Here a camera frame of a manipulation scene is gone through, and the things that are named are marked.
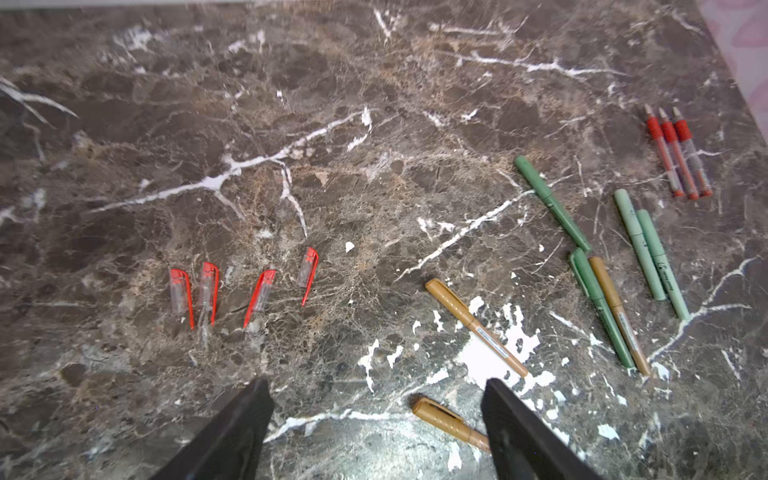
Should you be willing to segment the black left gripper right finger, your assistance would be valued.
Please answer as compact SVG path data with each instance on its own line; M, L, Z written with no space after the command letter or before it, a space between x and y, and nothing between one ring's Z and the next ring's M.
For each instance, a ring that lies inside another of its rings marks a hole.
M481 411L499 479L586 479L588 466L497 378Z

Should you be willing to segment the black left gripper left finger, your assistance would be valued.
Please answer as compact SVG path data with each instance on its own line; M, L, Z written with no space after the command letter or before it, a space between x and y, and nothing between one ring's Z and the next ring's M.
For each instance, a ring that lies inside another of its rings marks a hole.
M155 479L254 479L274 411L269 384L252 380Z

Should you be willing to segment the red pen cap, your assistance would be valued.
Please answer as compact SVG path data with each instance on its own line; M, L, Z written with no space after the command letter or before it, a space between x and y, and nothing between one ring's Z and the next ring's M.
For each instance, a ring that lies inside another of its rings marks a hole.
M195 328L190 278L186 271L178 268L169 270L169 288L172 312L186 319L189 328Z
M319 262L319 256L317 251L308 247L305 251L304 257L300 265L300 271L297 278L297 284L300 288L304 289L302 297L302 305L305 305L311 292L312 283L314 281L315 273Z
M249 326L257 312L263 312L266 309L276 274L275 269L267 269L260 274L246 309L243 328Z
M211 262L204 262L200 276L200 305L202 315L211 325L215 324L218 291L220 282L220 270Z

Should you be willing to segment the dark green pen short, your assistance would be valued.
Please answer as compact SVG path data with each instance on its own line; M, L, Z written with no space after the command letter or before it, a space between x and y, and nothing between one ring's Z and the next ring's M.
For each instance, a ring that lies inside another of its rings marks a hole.
M633 368L635 366L634 360L610 311L605 294L592 270L586 253L581 248L576 248L569 255L569 263L577 282L596 309L620 363L625 368Z

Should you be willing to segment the gold pen thin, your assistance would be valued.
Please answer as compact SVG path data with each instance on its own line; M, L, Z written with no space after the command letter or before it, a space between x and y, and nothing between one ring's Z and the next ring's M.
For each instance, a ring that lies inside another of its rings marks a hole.
M613 280L608 274L604 261L597 256L590 257L588 261L603 290L605 299L617 322L617 326L629 349L635 366L642 375L650 377L652 375L650 365L632 330L623 302L616 290Z

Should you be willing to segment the light green pen right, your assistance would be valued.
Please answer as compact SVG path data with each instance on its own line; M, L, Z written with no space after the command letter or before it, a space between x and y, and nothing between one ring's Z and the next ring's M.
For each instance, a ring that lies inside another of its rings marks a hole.
M691 319L690 312L676 281L671 264L655 229L649 212L645 209L636 211L637 218L647 242L652 261L655 265L663 288L669 297L677 317L680 320Z

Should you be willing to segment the light green pen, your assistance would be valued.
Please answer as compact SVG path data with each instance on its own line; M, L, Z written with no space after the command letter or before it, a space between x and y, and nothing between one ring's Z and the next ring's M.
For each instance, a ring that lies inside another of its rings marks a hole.
M647 242L652 261L655 265L663 288L669 297L677 317L680 320L691 319L690 312L676 281L671 264L655 229L649 212L645 209L636 211L637 218Z
M649 286L651 296L656 301L664 301L666 299L666 294L651 258L647 241L628 192L625 189L617 189L614 192L614 200L632 243L642 273Z

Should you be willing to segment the light green pen left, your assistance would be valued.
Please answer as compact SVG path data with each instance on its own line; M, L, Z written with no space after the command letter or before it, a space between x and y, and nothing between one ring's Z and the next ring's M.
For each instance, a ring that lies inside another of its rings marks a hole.
M666 294L651 258L647 241L628 192L625 189L617 189L614 192L614 200L632 243L642 273L649 286L651 296L656 301L664 301L666 299Z

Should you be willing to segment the dark green pen long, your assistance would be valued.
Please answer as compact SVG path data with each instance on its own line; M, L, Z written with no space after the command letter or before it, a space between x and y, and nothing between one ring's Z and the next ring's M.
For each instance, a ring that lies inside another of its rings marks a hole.
M592 247L586 235L578 227L575 220L567 212L562 203L554 196L548 184L540 176L539 172L533 167L533 165L524 156L516 157L514 164L518 171L524 176L526 181L532 187L538 198L544 203L544 205L553 214L562 228L568 233L573 242L584 252L590 252Z

